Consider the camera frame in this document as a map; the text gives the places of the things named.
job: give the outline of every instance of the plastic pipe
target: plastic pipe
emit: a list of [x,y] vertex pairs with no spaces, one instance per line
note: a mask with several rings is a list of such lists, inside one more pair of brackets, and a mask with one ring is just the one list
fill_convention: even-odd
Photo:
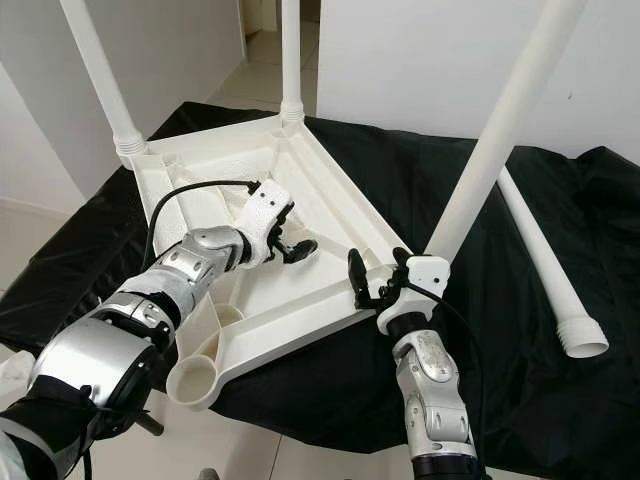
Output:
[[506,168],[498,176],[498,186],[549,297],[564,351],[573,358],[594,357],[604,353],[609,348],[607,338],[598,322],[589,316],[582,305]]
[[282,0],[282,104],[286,123],[304,120],[300,90],[300,0]]
[[60,0],[60,5],[113,131],[116,152],[124,166],[132,168],[129,157],[144,153],[147,144],[131,120],[87,5],[84,0]]
[[429,240],[426,253],[453,261],[569,41],[585,3],[586,0],[547,0]]

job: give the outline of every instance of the black cloth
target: black cloth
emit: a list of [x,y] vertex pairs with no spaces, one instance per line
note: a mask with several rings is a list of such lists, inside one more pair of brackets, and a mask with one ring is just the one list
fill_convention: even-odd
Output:
[[[185,103],[154,138],[266,115]],[[422,251],[474,141],[314,118],[306,124],[407,245]],[[611,346],[592,359],[566,357],[540,280],[494,188],[452,263],[445,293],[482,342],[487,463],[547,478],[635,478],[640,168],[604,147],[577,159],[518,147],[508,166]],[[145,229],[133,175],[120,169],[0,301],[0,341],[37,353],[98,295],[137,272]],[[464,332],[440,308],[433,324],[456,359],[476,419],[478,375]],[[233,380],[212,409],[330,448],[371,452],[404,443],[390,352],[370,318]]]

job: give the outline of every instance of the black fabric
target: black fabric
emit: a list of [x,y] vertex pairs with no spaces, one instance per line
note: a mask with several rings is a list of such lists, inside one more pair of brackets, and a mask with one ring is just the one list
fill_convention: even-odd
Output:
[[[154,138],[266,115],[185,103]],[[474,142],[321,119],[306,123],[389,225],[421,251]],[[494,189],[452,264],[445,292],[482,342],[487,463],[547,478],[634,478],[640,169],[606,148],[571,160],[518,147],[508,166],[611,347],[593,359],[566,357],[538,276]],[[116,172],[84,209],[0,301],[3,343],[37,351],[98,295],[104,298],[137,272],[146,232],[133,175]],[[476,419],[478,376],[464,332],[440,309],[433,324],[458,363],[461,392]],[[370,318],[230,382],[212,409],[306,443],[375,451],[406,441],[394,370],[391,342]]]

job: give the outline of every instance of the white wall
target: white wall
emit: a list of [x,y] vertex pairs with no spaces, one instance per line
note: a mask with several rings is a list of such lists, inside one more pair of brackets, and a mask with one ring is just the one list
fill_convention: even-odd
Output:
[[71,214],[84,198],[0,63],[0,204]]
[[[90,0],[107,57],[143,135],[203,101],[241,62],[236,0]],[[0,0],[0,60],[85,196],[120,165],[56,0]]]
[[[543,0],[323,0],[318,116],[477,137]],[[640,163],[640,2],[590,0],[520,143]]]

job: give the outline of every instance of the floor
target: floor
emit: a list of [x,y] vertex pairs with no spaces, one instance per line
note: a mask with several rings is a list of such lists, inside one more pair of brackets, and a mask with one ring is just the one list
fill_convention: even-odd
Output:
[[[300,66],[302,103],[316,114],[320,24],[301,22]],[[279,32],[264,30],[247,39],[247,63],[241,65],[209,99],[227,108],[256,108],[277,112],[282,99],[282,43]]]
[[[301,77],[305,112],[315,115],[319,24],[302,22]],[[238,68],[209,103],[229,108],[277,112],[282,95],[280,35],[258,32],[247,41],[248,62]],[[0,208],[0,295],[28,259],[63,224],[62,218]],[[0,362],[9,351],[0,345]],[[0,397],[0,408],[11,398]],[[195,480],[214,467],[223,480],[387,480],[412,479],[408,451],[399,446],[372,455],[310,447],[291,438],[212,412],[191,413],[172,405],[163,394],[148,402],[166,426],[152,437],[138,426],[92,448],[94,478]],[[125,458],[126,475],[123,475]],[[491,470],[495,480],[532,477]],[[69,477],[83,478],[78,467]]]

